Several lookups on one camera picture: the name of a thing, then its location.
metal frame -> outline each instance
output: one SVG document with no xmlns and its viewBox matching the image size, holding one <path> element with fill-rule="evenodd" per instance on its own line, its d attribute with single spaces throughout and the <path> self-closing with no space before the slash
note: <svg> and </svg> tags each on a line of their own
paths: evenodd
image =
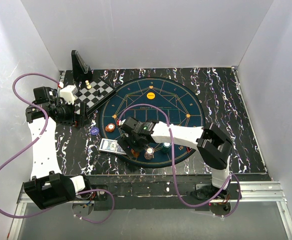
<svg viewBox="0 0 292 240">
<path fill-rule="evenodd" d="M 287 202 L 278 201 L 277 205 L 279 208 L 282 222 L 285 226 L 288 239 L 292 239 L 292 219 L 288 210 Z"/>
<path fill-rule="evenodd" d="M 280 212 L 282 222 L 285 226 L 288 239 L 292 240 L 292 219 L 287 207 L 287 199 L 283 192 L 280 182 L 278 181 L 241 181 L 241 202 L 276 202 L 278 210 Z M 76 200 L 69 202 L 69 204 L 86 203 L 86 200 Z M 22 190 L 18 198 L 18 204 L 16 209 L 16 215 L 23 216 L 28 203 L 32 203 L 32 200 Z M 8 240 L 16 240 L 18 238 L 22 219 L 14 219 L 11 225 Z"/>
<path fill-rule="evenodd" d="M 26 211 L 27 203 L 21 202 L 17 204 L 17 208 L 15 211 L 15 215 L 24 216 Z M 11 223 L 9 235 L 7 237 L 8 240 L 16 240 L 18 239 L 18 235 L 21 229 L 22 218 L 14 218 Z"/>
</svg>

black marbled board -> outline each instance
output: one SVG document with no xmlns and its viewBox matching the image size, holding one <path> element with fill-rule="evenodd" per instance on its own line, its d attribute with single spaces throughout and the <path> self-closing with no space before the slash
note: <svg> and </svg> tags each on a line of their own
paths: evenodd
<svg viewBox="0 0 292 240">
<path fill-rule="evenodd" d="M 228 131 L 234 141 L 230 169 L 234 173 L 265 173 L 234 74 L 231 68 L 151 68 L 94 70 L 93 80 L 102 79 L 113 87 L 143 77 L 162 77 L 174 80 L 191 89 L 202 104 L 206 122 Z M 70 70 L 65 84 L 72 84 Z M 58 164 L 64 175 L 170 175 L 171 167 L 142 168 L 119 160 L 112 154 L 98 151 L 101 136 L 91 136 L 90 129 L 98 124 L 96 111 L 91 124 L 78 129 L 73 126 L 56 127 Z M 178 175 L 209 174 L 198 152 L 176 165 Z"/>
</svg>

white backdrop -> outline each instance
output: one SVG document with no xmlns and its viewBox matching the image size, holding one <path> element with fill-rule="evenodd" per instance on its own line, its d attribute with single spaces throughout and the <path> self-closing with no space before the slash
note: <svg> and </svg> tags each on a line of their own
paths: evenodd
<svg viewBox="0 0 292 240">
<path fill-rule="evenodd" d="M 53 78 L 59 72 L 19 0 L 0 0 L 0 165 L 25 147 L 30 131 L 25 122 L 26 104 L 13 94 L 14 79 L 27 72 Z M 29 77 L 17 84 L 22 97 L 33 100 L 32 89 L 50 81 Z M 23 181 L 29 180 L 32 151 L 29 150 L 0 172 L 0 207 L 13 214 Z M 12 219 L 0 214 L 0 240 L 6 239 Z"/>
<path fill-rule="evenodd" d="M 238 65 L 273 0 L 21 0 L 52 59 L 93 69 Z"/>
<path fill-rule="evenodd" d="M 275 0 L 239 66 L 267 168 L 292 216 L 292 1 Z"/>
</svg>

purple cable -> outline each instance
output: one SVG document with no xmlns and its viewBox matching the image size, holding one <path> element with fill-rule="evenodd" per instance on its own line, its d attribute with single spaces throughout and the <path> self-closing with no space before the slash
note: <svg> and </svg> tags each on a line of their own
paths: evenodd
<svg viewBox="0 0 292 240">
<path fill-rule="evenodd" d="M 16 80 L 13 82 L 12 84 L 12 91 L 14 92 L 14 94 L 16 95 L 17 98 L 19 98 L 22 102 L 28 104 L 28 105 L 31 105 L 32 107 L 34 108 L 37 108 L 39 110 L 41 110 L 43 113 L 44 113 L 44 116 L 45 116 L 45 124 L 44 124 L 44 127 L 43 129 L 41 130 L 40 134 L 39 135 L 42 135 L 45 130 L 46 130 L 46 127 L 47 127 L 47 124 L 48 124 L 48 114 L 46 113 L 46 111 L 41 108 L 40 106 L 37 106 L 25 99 L 23 99 L 17 92 L 16 92 L 16 89 L 15 89 L 15 86 L 16 86 L 16 83 L 23 77 L 26 77 L 26 76 L 31 76 L 31 75 L 36 75 L 36 76 L 40 76 L 40 77 L 44 77 L 44 78 L 47 78 L 49 80 L 52 80 L 54 82 L 56 82 L 57 84 L 59 84 L 59 82 L 49 76 L 46 76 L 44 74 L 40 74 L 40 73 L 35 73 L 35 72 L 31 72 L 31 73 L 25 73 L 21 76 L 19 76 L 18 78 L 16 78 Z M 11 161 L 13 161 L 16 157 L 18 157 L 19 155 L 21 155 L 23 152 L 25 152 L 27 149 L 29 149 L 31 146 L 33 146 L 38 140 L 39 140 L 40 137 L 37 137 L 35 140 L 33 140 L 30 144 L 28 144 L 26 147 L 24 147 L 22 150 L 20 150 L 19 152 L 17 152 L 14 156 L 12 156 L 10 159 L 8 159 L 6 162 L 4 162 L 1 166 L 0 166 L 0 170 L 2 170 L 7 164 L 9 164 Z M 9 217 L 9 218 L 13 218 L 13 219 L 25 219 L 25 218 L 30 218 L 30 217 L 33 217 L 33 216 L 36 216 L 36 215 L 39 215 L 39 214 L 42 214 L 48 210 L 50 210 L 51 208 L 48 208 L 48 209 L 45 209 L 43 211 L 40 211 L 40 212 L 36 212 L 36 213 L 33 213 L 33 214 L 30 214 L 30 215 L 25 215 L 25 216 L 16 216 L 16 215 L 12 215 L 12 214 L 9 214 L 5 211 L 3 211 L 2 209 L 0 209 L 0 213 L 5 215 L 6 217 Z"/>
<path fill-rule="evenodd" d="M 87 193 L 91 193 L 91 192 L 99 192 L 99 191 L 104 191 L 105 193 L 109 194 L 111 199 L 112 199 L 112 207 L 111 207 L 111 210 L 110 210 L 110 213 L 108 214 L 108 216 L 104 219 L 104 220 L 101 220 L 101 221 L 93 221 L 93 220 L 90 220 L 86 217 L 83 217 L 81 215 L 77 215 L 75 214 L 76 217 L 80 218 L 80 219 L 84 219 L 92 224 L 100 224 L 100 223 L 103 223 L 104 221 L 106 221 L 110 215 L 112 214 L 112 212 L 114 211 L 114 208 L 115 208 L 115 199 L 114 199 L 114 196 L 113 194 L 111 194 L 111 192 L 105 190 L 105 189 L 91 189 L 91 190 L 87 190 L 87 191 L 81 191 L 79 192 L 78 194 L 81 195 L 81 194 L 87 194 Z"/>
<path fill-rule="evenodd" d="M 156 106 L 153 106 L 153 105 L 150 105 L 150 104 L 136 104 L 136 105 L 133 105 L 133 106 L 130 106 L 128 108 L 126 108 L 122 113 L 121 115 L 119 116 L 119 120 L 121 119 L 121 117 L 125 114 L 126 111 L 128 111 L 129 109 L 131 108 L 134 108 L 134 107 L 138 107 L 138 106 L 148 106 L 148 107 L 152 107 L 156 110 L 158 110 L 159 112 L 161 112 L 165 118 L 166 118 L 166 123 L 167 123 L 167 126 L 169 127 L 169 119 L 168 119 L 168 116 L 161 110 L 159 109 L 158 107 Z M 222 189 L 225 187 L 225 185 L 229 182 L 231 176 L 228 176 L 227 179 L 225 180 L 224 184 L 221 186 L 221 188 L 216 192 L 216 194 L 214 194 L 210 199 L 206 200 L 205 202 L 202 202 L 202 203 L 199 203 L 199 204 L 195 204 L 195 205 L 192 205 L 192 204 L 189 204 L 187 202 L 185 202 L 180 193 L 179 193 L 179 190 L 178 190 L 178 186 L 177 186 L 177 177 L 176 177 L 176 166 L 175 166 L 175 148 L 174 148 L 174 139 L 173 139 L 173 135 L 172 135 L 172 131 L 171 129 L 169 129 L 169 133 L 170 133 L 170 139 L 171 139 L 171 154 L 172 154 L 172 176 L 173 176 L 173 179 L 174 179 L 174 187 L 175 187 L 175 190 L 176 190 L 176 193 L 177 193 L 177 196 L 178 196 L 178 199 L 184 204 L 186 205 L 187 207 L 190 207 L 190 208 L 198 208 L 198 207 L 202 207 L 203 205 L 206 205 L 208 204 L 211 200 L 215 199 L 222 191 Z M 230 216 L 238 207 L 239 205 L 239 201 L 240 201 L 240 197 L 241 197 L 241 188 L 240 188 L 240 183 L 239 183 L 239 180 L 237 178 L 236 175 L 234 175 L 233 173 L 231 174 L 232 176 L 235 177 L 237 183 L 238 183 L 238 188 L 239 188 L 239 196 L 238 196 L 238 201 L 234 207 L 234 209 L 228 213 L 227 215 L 224 215 L 224 217 L 228 217 Z"/>
</svg>

